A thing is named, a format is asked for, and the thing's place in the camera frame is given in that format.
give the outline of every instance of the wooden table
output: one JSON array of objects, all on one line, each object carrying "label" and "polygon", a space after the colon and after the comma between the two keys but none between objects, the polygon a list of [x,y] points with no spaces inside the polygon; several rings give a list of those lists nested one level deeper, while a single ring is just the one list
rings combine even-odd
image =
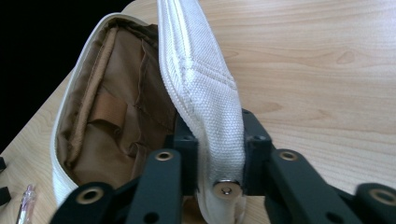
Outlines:
[{"label": "wooden table", "polygon": [[[396,2],[201,0],[233,74],[242,106],[277,148],[305,155],[331,185],[396,188]],[[123,12],[157,23],[156,1]],[[1,154],[0,185],[12,200],[0,223],[14,223],[21,195],[36,184],[34,223],[56,210],[50,133],[67,77]],[[245,223],[267,223],[262,197],[248,197]]]}]

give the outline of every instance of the pen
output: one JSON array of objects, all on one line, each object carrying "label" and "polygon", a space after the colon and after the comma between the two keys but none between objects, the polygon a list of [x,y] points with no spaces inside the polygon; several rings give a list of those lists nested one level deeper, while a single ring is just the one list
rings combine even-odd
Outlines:
[{"label": "pen", "polygon": [[35,187],[28,185],[23,193],[20,212],[18,213],[17,224],[32,223],[33,208],[35,206]]}]

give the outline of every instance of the white woven strap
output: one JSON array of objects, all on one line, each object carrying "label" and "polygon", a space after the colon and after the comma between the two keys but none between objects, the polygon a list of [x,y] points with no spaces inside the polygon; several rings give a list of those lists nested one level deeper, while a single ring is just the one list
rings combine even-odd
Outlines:
[{"label": "white woven strap", "polygon": [[198,1],[157,2],[163,82],[199,141],[201,212],[208,223],[235,223],[235,207],[244,198],[221,199],[213,190],[218,181],[243,183],[244,127],[235,82]]}]

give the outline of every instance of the black background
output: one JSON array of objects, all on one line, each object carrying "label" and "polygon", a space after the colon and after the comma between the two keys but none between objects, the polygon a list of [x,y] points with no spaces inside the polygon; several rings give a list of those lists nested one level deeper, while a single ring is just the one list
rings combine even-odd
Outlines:
[{"label": "black background", "polygon": [[131,2],[1,1],[0,152],[73,69],[99,20]]}]

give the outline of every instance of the open bag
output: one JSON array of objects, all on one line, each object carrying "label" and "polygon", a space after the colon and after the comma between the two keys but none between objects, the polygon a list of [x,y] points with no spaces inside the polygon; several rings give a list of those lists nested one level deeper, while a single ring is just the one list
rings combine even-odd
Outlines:
[{"label": "open bag", "polygon": [[88,38],[54,123],[50,155],[60,205],[89,182],[114,189],[139,177],[179,114],[199,142],[196,199],[207,223],[241,222],[245,198],[218,197],[243,183],[242,108],[198,1],[158,0],[159,24],[113,13]]}]

